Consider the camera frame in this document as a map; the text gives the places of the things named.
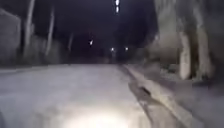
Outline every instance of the light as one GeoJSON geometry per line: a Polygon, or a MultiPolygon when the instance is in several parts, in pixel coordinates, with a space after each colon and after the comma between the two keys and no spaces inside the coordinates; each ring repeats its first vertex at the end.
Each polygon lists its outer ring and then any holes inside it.
{"type": "Polygon", "coordinates": [[[125,51],[128,51],[129,50],[129,48],[128,47],[125,47],[125,51]]]}
{"type": "Polygon", "coordinates": [[[119,6],[119,4],[120,4],[120,0],[116,0],[116,1],[115,1],[115,4],[116,4],[116,6],[119,6]]]}
{"type": "Polygon", "coordinates": [[[93,45],[93,40],[91,40],[91,41],[89,42],[89,44],[90,44],[90,45],[93,45]]]}
{"type": "Polygon", "coordinates": [[[62,128],[130,128],[128,121],[116,113],[92,113],[67,120],[62,128]]]}
{"type": "Polygon", "coordinates": [[[114,52],[114,51],[115,51],[115,49],[114,49],[114,48],[111,48],[111,49],[110,49],[110,51],[111,51],[111,52],[114,52]]]}
{"type": "Polygon", "coordinates": [[[116,7],[116,13],[119,13],[119,7],[116,7]]]}

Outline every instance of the tree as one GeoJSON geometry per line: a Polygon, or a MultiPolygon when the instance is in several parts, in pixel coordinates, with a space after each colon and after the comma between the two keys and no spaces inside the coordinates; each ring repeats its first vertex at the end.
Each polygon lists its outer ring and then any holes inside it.
{"type": "Polygon", "coordinates": [[[34,11],[34,7],[35,7],[35,1],[36,0],[30,0],[29,3],[29,8],[28,8],[28,12],[27,12],[27,18],[26,18],[26,22],[25,22],[25,37],[24,37],[24,56],[28,50],[28,47],[30,45],[30,40],[31,40],[31,27],[32,27],[32,19],[33,19],[33,11],[34,11]]]}
{"type": "Polygon", "coordinates": [[[214,73],[214,67],[209,54],[208,35],[205,30],[202,7],[199,3],[194,3],[193,12],[197,24],[199,75],[202,78],[210,78],[214,73]]]}
{"type": "Polygon", "coordinates": [[[180,53],[180,77],[183,80],[189,79],[191,76],[191,45],[187,34],[185,33],[185,24],[179,20],[178,22],[178,33],[182,49],[180,53]]]}
{"type": "Polygon", "coordinates": [[[48,31],[48,39],[47,39],[47,48],[45,51],[45,55],[47,56],[51,50],[52,40],[53,40],[53,32],[54,32],[54,24],[55,24],[55,14],[54,9],[51,10],[50,16],[50,25],[48,31]]]}

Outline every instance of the roadside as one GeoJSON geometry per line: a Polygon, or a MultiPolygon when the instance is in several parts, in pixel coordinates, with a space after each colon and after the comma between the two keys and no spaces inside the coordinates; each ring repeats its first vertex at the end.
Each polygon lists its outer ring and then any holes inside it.
{"type": "MultiPolygon", "coordinates": [[[[160,89],[157,88],[158,90],[153,90],[158,91],[158,94],[160,95],[158,97],[166,95],[164,94],[164,90],[165,92],[168,92],[168,96],[171,95],[172,100],[177,103],[176,105],[178,105],[178,107],[182,107],[184,111],[187,111],[192,115],[192,119],[196,119],[196,122],[203,122],[202,124],[208,128],[222,128],[224,126],[224,98],[220,93],[222,92],[222,89],[217,88],[220,87],[220,85],[215,85],[221,83],[208,82],[200,83],[204,84],[203,87],[201,85],[195,86],[195,81],[182,81],[175,74],[169,74],[157,66],[142,68],[140,66],[132,65],[129,66],[129,69],[134,71],[134,73],[138,75],[137,77],[141,78],[140,81],[152,81],[160,86],[160,89]]],[[[170,99],[168,98],[168,100],[163,101],[163,104],[165,103],[165,106],[168,106],[168,108],[170,107],[169,100],[170,99]]],[[[183,121],[183,123],[187,123],[189,119],[186,118],[186,120],[183,121]]]]}
{"type": "Polygon", "coordinates": [[[145,111],[152,128],[185,128],[169,109],[154,99],[149,91],[139,85],[138,79],[132,75],[128,68],[120,67],[120,70],[131,78],[129,88],[145,111]]]}

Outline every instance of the wall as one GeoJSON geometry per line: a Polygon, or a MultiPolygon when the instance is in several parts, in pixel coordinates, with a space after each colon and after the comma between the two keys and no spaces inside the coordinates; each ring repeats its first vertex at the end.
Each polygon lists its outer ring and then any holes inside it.
{"type": "Polygon", "coordinates": [[[63,63],[61,44],[58,41],[53,41],[50,52],[45,56],[47,40],[38,36],[31,37],[31,44],[27,51],[25,63],[29,65],[41,64],[60,64],[63,63]]]}
{"type": "Polygon", "coordinates": [[[16,58],[20,46],[21,20],[0,9],[0,63],[16,58]]]}

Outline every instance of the sidewalk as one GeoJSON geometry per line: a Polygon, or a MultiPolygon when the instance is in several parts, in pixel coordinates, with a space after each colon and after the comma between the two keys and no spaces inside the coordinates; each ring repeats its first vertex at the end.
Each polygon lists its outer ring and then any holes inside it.
{"type": "Polygon", "coordinates": [[[159,99],[160,102],[168,109],[172,109],[173,114],[179,116],[177,118],[187,128],[223,128],[224,93],[220,94],[221,88],[196,87],[193,86],[192,81],[182,81],[175,74],[168,74],[155,66],[128,67],[132,70],[132,74],[134,72],[135,77],[141,79],[141,82],[145,81],[144,84],[148,84],[146,89],[156,94],[157,98],[162,97],[159,99]]]}

